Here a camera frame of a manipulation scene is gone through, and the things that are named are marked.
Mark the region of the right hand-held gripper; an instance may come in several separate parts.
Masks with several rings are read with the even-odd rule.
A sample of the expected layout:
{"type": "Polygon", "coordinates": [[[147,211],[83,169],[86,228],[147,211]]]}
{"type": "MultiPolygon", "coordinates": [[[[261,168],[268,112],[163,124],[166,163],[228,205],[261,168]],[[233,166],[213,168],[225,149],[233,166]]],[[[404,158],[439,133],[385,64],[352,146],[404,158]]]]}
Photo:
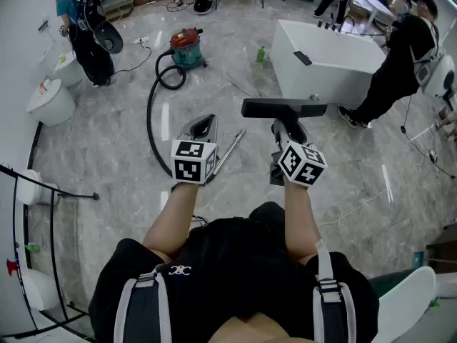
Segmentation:
{"type": "Polygon", "coordinates": [[[280,119],[271,126],[279,150],[274,152],[269,170],[270,184],[283,186],[286,177],[291,183],[310,187],[327,169],[325,156],[308,140],[308,132],[296,125],[296,138],[288,139],[288,132],[280,119]]]}

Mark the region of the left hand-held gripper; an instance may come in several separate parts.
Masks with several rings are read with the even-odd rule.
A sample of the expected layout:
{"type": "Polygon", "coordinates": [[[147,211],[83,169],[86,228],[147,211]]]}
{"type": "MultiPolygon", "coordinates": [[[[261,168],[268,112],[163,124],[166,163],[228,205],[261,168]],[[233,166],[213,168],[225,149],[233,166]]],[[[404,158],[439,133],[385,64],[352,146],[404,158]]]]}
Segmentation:
{"type": "Polygon", "coordinates": [[[218,119],[215,114],[200,116],[187,122],[171,147],[173,180],[189,184],[205,184],[216,167],[218,152],[218,119]],[[205,137],[205,142],[191,141],[205,137]]]}

